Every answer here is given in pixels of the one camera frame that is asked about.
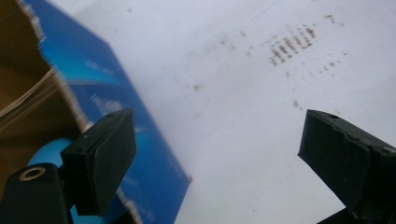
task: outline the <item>round hole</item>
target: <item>round hole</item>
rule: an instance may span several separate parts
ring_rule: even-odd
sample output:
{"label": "round hole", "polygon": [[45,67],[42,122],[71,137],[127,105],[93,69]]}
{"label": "round hole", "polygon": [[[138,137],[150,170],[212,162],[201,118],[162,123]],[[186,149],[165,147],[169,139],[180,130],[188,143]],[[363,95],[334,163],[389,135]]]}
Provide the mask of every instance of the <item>round hole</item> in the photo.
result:
{"label": "round hole", "polygon": [[20,175],[21,181],[29,181],[38,178],[39,176],[46,173],[46,168],[44,167],[33,167],[29,170],[26,170]]}
{"label": "round hole", "polygon": [[331,119],[340,119],[340,118],[338,118],[338,117],[335,116],[335,115],[329,115],[329,118],[331,118]]}

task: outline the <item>stain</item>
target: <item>stain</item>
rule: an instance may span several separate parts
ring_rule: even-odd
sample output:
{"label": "stain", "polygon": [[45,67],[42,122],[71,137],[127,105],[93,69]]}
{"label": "stain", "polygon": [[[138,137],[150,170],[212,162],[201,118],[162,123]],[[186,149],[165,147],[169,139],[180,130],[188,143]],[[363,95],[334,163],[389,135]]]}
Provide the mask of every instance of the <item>stain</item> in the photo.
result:
{"label": "stain", "polygon": [[274,53],[274,56],[277,57],[282,63],[285,62],[285,59],[282,58],[282,55],[280,55],[279,51],[274,48],[272,48],[271,51]]}
{"label": "stain", "polygon": [[293,102],[293,106],[296,107],[296,108],[299,107],[298,101],[295,100],[295,101]]}
{"label": "stain", "polygon": [[221,43],[221,41],[216,43],[216,44],[212,44],[212,45],[207,46],[205,49],[203,49],[200,52],[198,52],[197,55],[200,55],[200,54],[203,54],[203,53],[209,54],[209,53],[213,52],[214,50],[216,50],[218,48],[219,43]]}
{"label": "stain", "polygon": [[198,90],[200,90],[202,87],[201,87],[200,85],[194,85],[193,88],[194,88],[195,91],[198,91]]}
{"label": "stain", "polygon": [[315,32],[313,29],[305,28],[306,32],[311,35],[312,38],[315,38]]}
{"label": "stain", "polygon": [[270,58],[270,60],[271,60],[271,63],[272,63],[274,66],[277,66],[277,63],[276,63],[275,58]]}
{"label": "stain", "polygon": [[333,15],[327,15],[324,17],[324,19],[330,20],[332,24],[335,24],[334,16]]}
{"label": "stain", "polygon": [[289,35],[272,35],[272,38],[266,42],[271,46],[272,57],[269,59],[273,66],[284,63],[301,50],[312,46],[313,40],[317,38],[317,35],[312,26],[308,27],[305,24],[302,26],[304,28],[295,27],[293,29],[286,26]]}
{"label": "stain", "polygon": [[291,58],[291,55],[288,53],[288,51],[286,50],[285,47],[283,47],[282,45],[279,46],[280,51],[282,51],[284,54],[288,55],[288,58]]}
{"label": "stain", "polygon": [[291,44],[291,41],[287,37],[285,37],[283,40],[289,49],[291,49],[295,54],[298,54],[297,49]]}

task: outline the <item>blue cardboard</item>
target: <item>blue cardboard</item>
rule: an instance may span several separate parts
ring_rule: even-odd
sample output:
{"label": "blue cardboard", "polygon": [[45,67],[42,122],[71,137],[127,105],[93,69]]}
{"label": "blue cardboard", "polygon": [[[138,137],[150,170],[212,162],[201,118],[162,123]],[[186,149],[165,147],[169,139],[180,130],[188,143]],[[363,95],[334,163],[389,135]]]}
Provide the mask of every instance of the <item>blue cardboard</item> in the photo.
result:
{"label": "blue cardboard", "polygon": [[44,0],[25,0],[21,6],[37,30],[43,58],[88,123],[115,110],[133,109],[138,152],[120,185],[122,201],[132,212],[137,209],[143,223],[174,223],[189,179],[110,46]]}

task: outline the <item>clamp jaw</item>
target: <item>clamp jaw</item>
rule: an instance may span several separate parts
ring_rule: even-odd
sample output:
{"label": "clamp jaw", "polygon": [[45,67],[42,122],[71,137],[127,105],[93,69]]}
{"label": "clamp jaw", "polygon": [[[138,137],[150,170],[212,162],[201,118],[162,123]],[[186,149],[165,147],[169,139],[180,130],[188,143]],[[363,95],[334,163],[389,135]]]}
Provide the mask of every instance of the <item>clamp jaw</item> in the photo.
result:
{"label": "clamp jaw", "polygon": [[395,147],[335,115],[308,110],[298,156],[346,206],[320,224],[396,222]]}

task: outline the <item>white surface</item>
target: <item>white surface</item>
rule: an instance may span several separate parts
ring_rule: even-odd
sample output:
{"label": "white surface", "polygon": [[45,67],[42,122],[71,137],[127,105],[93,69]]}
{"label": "white surface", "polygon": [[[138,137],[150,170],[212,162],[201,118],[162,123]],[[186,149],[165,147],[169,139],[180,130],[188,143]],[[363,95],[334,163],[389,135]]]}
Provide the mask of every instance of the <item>white surface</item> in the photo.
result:
{"label": "white surface", "polygon": [[193,176],[179,224],[307,224],[343,208],[296,156],[308,108],[396,145],[395,1],[52,2],[111,44]]}

